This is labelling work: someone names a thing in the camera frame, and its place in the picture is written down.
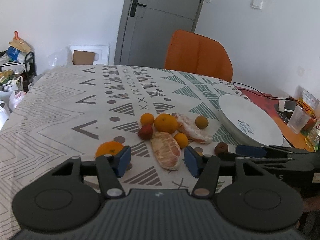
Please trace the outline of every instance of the white tablecloth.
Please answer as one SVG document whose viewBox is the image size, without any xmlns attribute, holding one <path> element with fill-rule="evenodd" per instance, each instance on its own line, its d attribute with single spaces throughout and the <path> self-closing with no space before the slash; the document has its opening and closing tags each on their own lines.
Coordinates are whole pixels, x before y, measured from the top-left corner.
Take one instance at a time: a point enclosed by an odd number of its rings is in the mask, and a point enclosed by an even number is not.
<svg viewBox="0 0 320 240">
<path fill-rule="evenodd" d="M 184 163 L 178 171 L 162 169 L 149 142 L 137 136 L 140 116 L 204 115 L 213 142 L 190 145 L 213 154 L 218 142 L 226 142 L 234 151 L 238 142 L 219 122 L 218 97 L 223 94 L 246 98 L 231 83 L 184 72 L 103 65 L 54 68 L 27 93 L 0 132 L 0 239 L 19 230 L 11 201 L 20 189 L 71 156 L 93 160 L 106 141 L 132 148 L 132 167 L 120 179 L 126 192 L 192 189 L 196 179 Z M 96 178 L 86 177 L 86 183 L 99 188 Z M 229 183 L 230 177 L 220 178 L 218 189 Z"/>
</svg>

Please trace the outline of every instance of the orange chair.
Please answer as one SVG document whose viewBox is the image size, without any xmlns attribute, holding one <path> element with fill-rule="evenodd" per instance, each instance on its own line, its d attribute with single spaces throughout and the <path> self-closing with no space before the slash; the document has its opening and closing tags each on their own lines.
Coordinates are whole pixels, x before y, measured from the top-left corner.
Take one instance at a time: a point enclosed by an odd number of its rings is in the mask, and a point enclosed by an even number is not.
<svg viewBox="0 0 320 240">
<path fill-rule="evenodd" d="M 217 41 L 177 30 L 173 34 L 165 69 L 220 78 L 231 82 L 233 69 L 227 52 Z"/>
</svg>

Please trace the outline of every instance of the small orange fruit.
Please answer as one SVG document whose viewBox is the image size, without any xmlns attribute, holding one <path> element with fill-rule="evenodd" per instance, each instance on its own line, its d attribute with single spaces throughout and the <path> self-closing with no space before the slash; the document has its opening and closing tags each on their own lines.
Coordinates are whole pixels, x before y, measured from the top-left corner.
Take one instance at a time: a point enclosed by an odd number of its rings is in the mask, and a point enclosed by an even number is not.
<svg viewBox="0 0 320 240">
<path fill-rule="evenodd" d="M 195 120 L 195 124 L 196 124 L 196 127 L 198 127 L 199 129 L 204 129 L 208 126 L 209 121 L 203 115 L 199 115 Z"/>
<path fill-rule="evenodd" d="M 149 113 L 145 113 L 140 117 L 140 122 L 141 122 L 142 126 L 144 126 L 146 124 L 153 125 L 154 121 L 155 121 L 154 116 Z"/>
<path fill-rule="evenodd" d="M 178 126 L 177 120 L 171 114 L 159 114 L 155 119 L 155 127 L 159 132 L 173 134 Z"/>
<path fill-rule="evenodd" d="M 123 147 L 124 146 L 119 142 L 105 142 L 98 147 L 96 151 L 96 158 L 105 154 L 117 155 Z"/>
<path fill-rule="evenodd" d="M 178 132 L 173 138 L 179 144 L 180 149 L 183 149 L 183 148 L 187 147 L 187 145 L 189 144 L 188 137 L 185 134 L 181 133 L 181 132 Z"/>
</svg>

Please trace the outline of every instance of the cable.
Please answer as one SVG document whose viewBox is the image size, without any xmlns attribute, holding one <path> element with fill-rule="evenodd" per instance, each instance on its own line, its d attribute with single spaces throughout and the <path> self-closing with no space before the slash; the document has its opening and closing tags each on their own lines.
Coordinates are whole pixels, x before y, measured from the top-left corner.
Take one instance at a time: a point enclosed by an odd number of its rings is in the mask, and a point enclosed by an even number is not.
<svg viewBox="0 0 320 240">
<path fill-rule="evenodd" d="M 241 90 L 249 91 L 249 92 L 251 92 L 251 93 L 253 93 L 253 94 L 255 94 L 255 95 L 259 96 L 259 97 L 265 97 L 265 98 L 268 98 L 268 99 L 270 99 L 270 100 L 290 100 L 290 101 L 294 101 L 294 102 L 296 102 L 303 110 L 305 110 L 305 111 L 311 111 L 311 113 L 313 114 L 313 116 L 314 116 L 315 119 L 316 119 L 316 123 L 318 122 L 318 119 L 317 119 L 317 117 L 316 117 L 315 112 L 313 112 L 313 111 L 309 108 L 308 104 L 306 104 L 305 102 L 298 101 L 297 99 L 294 99 L 294 98 L 281 98 L 281 97 L 274 97 L 274 96 L 266 96 L 266 95 L 264 95 L 262 92 L 260 92 L 259 90 L 257 90 L 257 89 L 254 88 L 254 87 L 251 87 L 251 86 L 248 86 L 248 85 L 245 85 L 245 84 L 242 84 L 242 83 L 238 83 L 238 82 L 233 82 L 233 86 L 235 86 L 235 84 L 239 84 L 239 85 L 242 85 L 242 86 L 249 87 L 249 88 L 251 88 L 251 89 L 253 89 L 253 90 L 256 90 L 256 91 L 259 92 L 261 95 L 255 93 L 255 92 L 253 92 L 253 91 L 251 91 L 251 90 L 249 90 L 249 89 L 238 88 L 238 90 L 240 90 L 240 91 L 241 91 Z"/>
</svg>

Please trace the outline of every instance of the white plate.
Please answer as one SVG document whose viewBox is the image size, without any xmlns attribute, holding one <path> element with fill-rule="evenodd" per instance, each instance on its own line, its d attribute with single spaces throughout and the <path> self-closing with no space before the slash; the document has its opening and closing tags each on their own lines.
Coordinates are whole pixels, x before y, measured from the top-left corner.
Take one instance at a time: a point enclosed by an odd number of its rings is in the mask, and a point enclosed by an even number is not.
<svg viewBox="0 0 320 240">
<path fill-rule="evenodd" d="M 236 139 L 249 145 L 282 145 L 283 135 L 272 118 L 254 103 L 234 95 L 219 97 L 221 122 Z"/>
</svg>

